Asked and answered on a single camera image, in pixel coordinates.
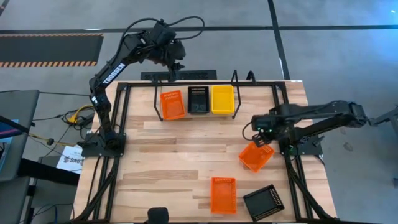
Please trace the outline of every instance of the orange plastic basket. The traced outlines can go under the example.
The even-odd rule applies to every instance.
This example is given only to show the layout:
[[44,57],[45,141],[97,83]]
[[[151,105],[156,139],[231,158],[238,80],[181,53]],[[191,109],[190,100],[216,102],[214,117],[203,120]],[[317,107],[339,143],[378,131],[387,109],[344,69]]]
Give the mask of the orange plastic basket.
[[181,90],[170,91],[160,94],[163,119],[173,120],[185,116],[184,102],[182,101]]
[[239,159],[244,165],[253,170],[253,172],[259,172],[274,152],[274,149],[267,145],[257,147],[256,143],[250,142],[239,154]]
[[211,178],[211,212],[219,214],[236,214],[235,178]]

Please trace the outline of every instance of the wooden tabletop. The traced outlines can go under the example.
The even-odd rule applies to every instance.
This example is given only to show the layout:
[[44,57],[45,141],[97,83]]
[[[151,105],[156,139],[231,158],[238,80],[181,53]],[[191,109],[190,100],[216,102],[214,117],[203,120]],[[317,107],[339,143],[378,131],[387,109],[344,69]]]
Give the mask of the wooden tabletop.
[[[114,82],[106,89],[110,102],[114,101],[116,86]],[[286,87],[290,103],[308,104],[302,82],[286,81]],[[163,86],[158,94],[172,90],[182,91],[187,109],[187,86]],[[238,154],[248,144],[241,135],[244,125],[250,122],[252,115],[267,113],[274,107],[271,88],[241,87],[240,91],[242,105],[235,119],[210,113],[187,114],[180,120],[161,122],[153,108],[154,87],[131,89],[125,129],[127,143],[119,165],[112,222],[143,222],[152,207],[167,207],[170,222],[251,222],[243,196],[270,184],[275,186],[285,210],[262,222],[295,220],[285,162],[277,142],[271,144],[275,154],[258,173],[244,167],[238,159]],[[122,108],[123,98],[122,95],[119,108]],[[311,123],[302,121],[298,126]],[[98,126],[96,118],[93,130]],[[254,134],[250,128],[245,133],[246,136]],[[76,214],[86,206],[96,160],[92,157],[84,161],[75,197]],[[335,217],[324,166],[314,156],[302,156],[302,160],[309,191],[324,210]],[[98,187],[101,164],[102,161],[92,196]],[[211,177],[236,179],[237,214],[210,212]],[[302,194],[299,189],[297,192],[305,217]],[[107,195],[106,192],[103,197],[100,218],[104,217]]]

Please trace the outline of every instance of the yellow plastic basket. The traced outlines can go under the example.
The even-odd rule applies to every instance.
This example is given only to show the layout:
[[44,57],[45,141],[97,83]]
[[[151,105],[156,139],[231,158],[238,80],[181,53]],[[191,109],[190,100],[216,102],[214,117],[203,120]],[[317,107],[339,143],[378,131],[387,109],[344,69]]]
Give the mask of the yellow plastic basket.
[[234,87],[213,85],[211,87],[211,112],[213,114],[232,114],[234,111]]

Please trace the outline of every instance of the concrete floor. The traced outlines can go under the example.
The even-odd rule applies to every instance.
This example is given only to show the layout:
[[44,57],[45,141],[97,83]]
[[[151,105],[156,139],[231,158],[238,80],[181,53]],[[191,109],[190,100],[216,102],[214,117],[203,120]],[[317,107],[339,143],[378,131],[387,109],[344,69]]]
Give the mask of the concrete floor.
[[[398,22],[394,0],[274,0],[280,26],[391,25]],[[271,26],[266,0],[89,1],[10,0],[0,30],[123,28],[142,17],[175,21],[202,16],[209,26]],[[151,24],[140,24],[149,27]],[[196,26],[187,22],[181,26]],[[310,104],[351,100],[375,117],[398,103],[398,30],[281,31],[291,79],[303,80]],[[98,66],[83,68],[1,68],[0,91],[38,89],[88,93],[88,80],[116,50],[121,34],[105,34]],[[190,35],[187,32],[178,35]],[[184,42],[189,70],[216,69],[219,79],[237,69],[241,78],[253,70],[257,79],[283,78],[273,31],[205,32]],[[159,71],[152,63],[132,65],[120,80]],[[36,118],[54,116],[89,103],[84,96],[40,95]],[[61,121],[37,123],[33,132],[59,138]],[[326,172],[338,216],[359,222],[396,223],[398,139],[390,124],[341,128],[322,142]],[[69,131],[64,141],[76,142]],[[37,159],[48,149],[29,141],[24,157]],[[51,220],[53,214],[46,214]],[[37,217],[35,223],[42,223]]]

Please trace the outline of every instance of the orange and black striped tape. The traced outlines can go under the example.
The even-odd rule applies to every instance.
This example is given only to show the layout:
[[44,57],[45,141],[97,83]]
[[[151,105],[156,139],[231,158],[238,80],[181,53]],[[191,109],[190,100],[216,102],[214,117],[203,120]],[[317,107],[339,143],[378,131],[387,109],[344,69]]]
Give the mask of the orange and black striped tape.
[[0,68],[28,67],[83,67],[95,66],[97,62],[0,62]]
[[0,37],[71,37],[104,36],[104,34],[0,34]]

